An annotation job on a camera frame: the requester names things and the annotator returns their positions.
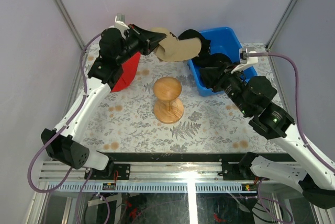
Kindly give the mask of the black cap gold logo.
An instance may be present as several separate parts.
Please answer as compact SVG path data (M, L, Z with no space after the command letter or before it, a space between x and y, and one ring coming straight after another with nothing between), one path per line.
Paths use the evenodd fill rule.
M232 61L230 58L223 53L214 53L210 54L204 58L195 57L192 59L193 63L199 67L199 76L200 76L200 68L218 68L220 69L225 64L231 64Z

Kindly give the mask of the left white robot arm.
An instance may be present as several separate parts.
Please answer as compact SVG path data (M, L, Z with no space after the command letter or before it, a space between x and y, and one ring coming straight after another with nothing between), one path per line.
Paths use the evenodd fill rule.
M110 158L81 145L81 138L91 115L121 78L122 64L136 53L150 54L166 37L164 33L136 25L129 25L125 32L107 28L96 36L99 56L88 73L81 70L83 90L63 119L52 130L44 129L41 134L43 149L49 157L74 169L95 169L103 179L114 175Z

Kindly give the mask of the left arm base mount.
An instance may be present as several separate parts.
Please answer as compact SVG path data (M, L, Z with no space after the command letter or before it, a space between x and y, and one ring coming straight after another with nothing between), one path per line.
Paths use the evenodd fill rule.
M90 180L113 180L122 181L129 180L130 164L121 164L109 161L104 170L92 169Z

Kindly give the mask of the beige baseball cap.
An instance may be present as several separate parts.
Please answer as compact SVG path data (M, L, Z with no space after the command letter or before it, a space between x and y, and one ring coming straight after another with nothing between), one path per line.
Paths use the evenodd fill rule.
M201 51L202 43L198 38L179 40L166 28L154 27L152 32L163 33L166 38L159 42L159 46L153 51L164 62L180 62L192 59Z

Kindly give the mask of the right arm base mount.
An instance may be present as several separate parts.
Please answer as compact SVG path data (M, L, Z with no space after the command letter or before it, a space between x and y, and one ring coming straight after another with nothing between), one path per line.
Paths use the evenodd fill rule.
M251 165L257 157L259 155L253 152L225 154L220 158L222 171L219 175L226 181L254 180L256 175Z

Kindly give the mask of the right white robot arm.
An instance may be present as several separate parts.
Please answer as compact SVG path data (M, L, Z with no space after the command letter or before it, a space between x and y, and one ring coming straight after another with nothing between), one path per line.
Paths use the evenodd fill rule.
M249 118L252 129L285 150L300 169L279 164L248 152L238 164L242 178L265 177L287 185L313 205L334 207L334 162L321 151L312 149L312 142L299 132L294 119L272 102L277 90L265 76L244 80L244 73L231 73L209 67L199 70L200 78L214 92L224 91L243 116Z

